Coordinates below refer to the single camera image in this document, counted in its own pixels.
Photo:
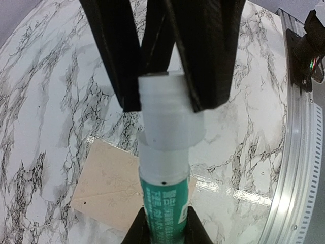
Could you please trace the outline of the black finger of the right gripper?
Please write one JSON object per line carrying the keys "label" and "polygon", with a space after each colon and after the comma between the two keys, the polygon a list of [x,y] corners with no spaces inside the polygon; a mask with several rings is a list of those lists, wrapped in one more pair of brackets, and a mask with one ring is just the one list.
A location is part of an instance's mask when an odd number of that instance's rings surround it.
{"label": "black finger of the right gripper", "polygon": [[168,69],[177,48],[194,112],[230,96],[244,1],[148,1],[143,74]]}
{"label": "black finger of the right gripper", "polygon": [[130,1],[80,2],[117,100],[125,112],[141,110],[141,48]]}

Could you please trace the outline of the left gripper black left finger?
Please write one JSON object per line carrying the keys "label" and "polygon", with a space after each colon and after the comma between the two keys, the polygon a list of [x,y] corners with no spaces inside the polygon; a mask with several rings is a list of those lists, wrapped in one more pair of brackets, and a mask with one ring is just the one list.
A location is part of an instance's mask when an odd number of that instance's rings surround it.
{"label": "left gripper black left finger", "polygon": [[150,244],[150,231],[144,207],[141,207],[122,244]]}

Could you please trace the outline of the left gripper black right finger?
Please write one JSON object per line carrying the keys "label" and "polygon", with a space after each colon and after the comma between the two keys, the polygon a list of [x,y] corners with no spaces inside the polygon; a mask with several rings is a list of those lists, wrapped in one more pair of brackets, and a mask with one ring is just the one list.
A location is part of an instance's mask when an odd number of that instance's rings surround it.
{"label": "left gripper black right finger", "polygon": [[192,206],[188,207],[184,234],[185,244],[213,244]]}

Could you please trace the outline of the small green white sticker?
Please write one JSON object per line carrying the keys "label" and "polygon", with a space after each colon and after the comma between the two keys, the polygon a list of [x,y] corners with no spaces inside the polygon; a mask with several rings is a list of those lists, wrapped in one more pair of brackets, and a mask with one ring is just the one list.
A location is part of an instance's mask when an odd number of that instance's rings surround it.
{"label": "small green white sticker", "polygon": [[184,243],[189,203],[188,150],[156,150],[138,134],[139,177],[151,243]]}

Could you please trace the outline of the white glue stick cap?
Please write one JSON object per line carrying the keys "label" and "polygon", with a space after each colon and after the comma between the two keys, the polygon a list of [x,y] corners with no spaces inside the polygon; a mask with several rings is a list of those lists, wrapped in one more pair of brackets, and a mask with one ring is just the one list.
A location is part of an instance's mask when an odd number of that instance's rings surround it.
{"label": "white glue stick cap", "polygon": [[151,147],[186,149],[204,138],[204,114],[193,111],[176,46],[166,72],[139,77],[139,94],[145,137]]}

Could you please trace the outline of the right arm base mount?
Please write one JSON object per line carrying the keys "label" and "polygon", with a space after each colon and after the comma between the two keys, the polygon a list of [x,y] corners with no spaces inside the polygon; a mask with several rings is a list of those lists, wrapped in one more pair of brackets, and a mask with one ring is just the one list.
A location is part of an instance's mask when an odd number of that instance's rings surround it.
{"label": "right arm base mount", "polygon": [[302,37],[289,28],[285,31],[290,82],[305,92],[313,90],[312,77],[324,58],[324,25],[316,13],[309,12]]}

